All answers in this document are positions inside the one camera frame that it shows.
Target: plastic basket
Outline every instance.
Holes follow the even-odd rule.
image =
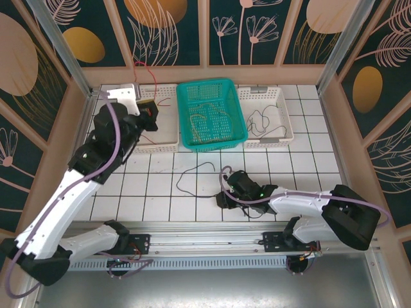
[[[240,87],[237,91],[249,131],[244,148],[284,147],[293,141],[290,116],[281,88]]]
[[[247,140],[236,87],[230,79],[177,86],[183,145],[193,152],[234,148]]]

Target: metal bracket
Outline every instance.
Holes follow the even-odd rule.
[[[293,245],[284,244],[280,237],[283,232],[264,232],[263,239],[258,241],[258,244],[264,245],[265,252],[307,252],[311,250],[311,246],[316,247],[316,242],[304,244],[295,240]]]
[[[128,245],[124,250],[114,247],[106,252],[111,255],[135,255],[134,245],[136,245],[141,254],[146,255],[150,251],[150,238],[150,234],[130,234],[128,235]]]

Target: black cable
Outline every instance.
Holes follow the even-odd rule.
[[[267,131],[267,127],[270,126],[270,118],[267,117],[266,115],[264,115],[264,112],[265,112],[265,110],[266,110],[268,107],[276,107],[276,108],[278,108],[276,105],[269,105],[269,106],[266,106],[266,107],[263,109],[262,112],[260,112],[259,110],[255,109],[255,111],[253,111],[253,113],[251,113],[251,115],[250,115],[249,118],[247,119],[247,131],[248,131],[248,132],[251,132],[254,136],[256,136],[257,138],[259,137],[259,138],[261,139],[261,138],[263,138],[264,136],[268,135],[269,133],[272,133],[272,132],[276,131],[277,129],[279,129],[280,127],[283,127],[283,128],[285,128],[285,135],[286,135],[286,134],[287,134],[287,127],[285,127],[284,125],[280,125],[280,126],[274,128],[273,130],[270,130],[269,132]],[[263,127],[263,130],[262,130],[262,131],[259,131],[259,130],[257,129],[257,124],[254,122],[254,119],[252,118],[252,116],[253,116],[255,113],[258,113],[258,114],[261,116],[261,125],[262,125],[262,127]],[[264,125],[264,118],[266,118],[266,119],[268,120],[267,125]],[[254,125],[254,130],[257,131],[258,134],[256,134],[256,133],[253,132],[253,125]]]
[[[183,172],[183,173],[180,175],[180,178],[179,178],[179,180],[177,181],[177,183],[175,184],[175,187],[176,187],[179,191],[181,191],[182,193],[188,193],[190,196],[193,196],[193,197],[196,197],[196,198],[208,199],[208,198],[212,198],[212,197],[217,196],[218,194],[215,194],[215,195],[213,195],[213,196],[196,196],[196,195],[193,194],[192,192],[186,191],[186,190],[181,189],[181,188],[179,187],[179,183],[180,183],[183,175],[185,175],[188,171],[197,169],[198,167],[201,167],[201,166],[203,166],[203,165],[205,165],[205,164],[211,164],[212,167],[213,167],[213,169],[214,169],[214,172],[216,171],[216,168],[214,167],[214,164],[213,164],[212,162],[203,162],[202,164],[197,165],[197,166],[195,166],[194,168],[185,170],[185,172]]]

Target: white plastic arm segment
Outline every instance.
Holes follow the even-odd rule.
[[[40,214],[34,219],[31,225],[19,236],[17,236],[17,247],[21,248],[29,233],[46,211],[46,209],[52,204],[56,197],[70,184],[83,178],[84,176],[75,171],[66,171],[63,180],[58,186],[55,193],[52,195],[46,206],[42,209]],[[53,256],[56,252],[58,242],[61,240],[64,232],[77,215],[78,211],[82,208],[83,204],[94,194],[99,188],[100,184],[88,181],[82,182],[73,187],[64,197],[60,200],[55,208],[49,213],[47,218],[43,221],[40,228],[37,230],[34,238],[24,250],[26,255],[34,254],[35,259],[47,259]]]
[[[78,236],[70,237],[69,239],[62,239],[60,246],[65,250],[71,250],[70,262],[76,262],[94,255],[103,250],[113,248],[118,240],[117,232],[106,225],[99,228],[80,234]]]
[[[278,187],[272,194],[290,193],[291,190]],[[329,195],[330,191],[316,192],[316,194]],[[271,199],[270,207],[278,214],[295,213],[296,215],[321,217],[322,207],[327,205],[329,199],[309,198],[304,196],[285,196]]]

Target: beige circle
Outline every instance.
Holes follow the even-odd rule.
[[[181,21],[187,12],[187,0],[124,0],[124,4],[136,21],[149,28],[158,28],[159,24],[153,20],[153,17],[160,22],[159,5],[164,14],[170,13],[175,24]],[[163,21],[162,28],[166,26],[168,22]]]
[[[105,56],[104,45],[101,40],[88,29],[73,27],[63,33],[76,59],[86,63],[96,63]]]
[[[37,80],[39,63],[36,47],[26,30],[11,17],[0,13],[0,89],[23,96]]]
[[[308,26],[317,33],[333,34],[344,30],[359,0],[310,0]]]
[[[362,114],[371,111],[377,104],[383,89],[383,78],[379,70],[372,66],[358,72],[353,87],[355,109]]]

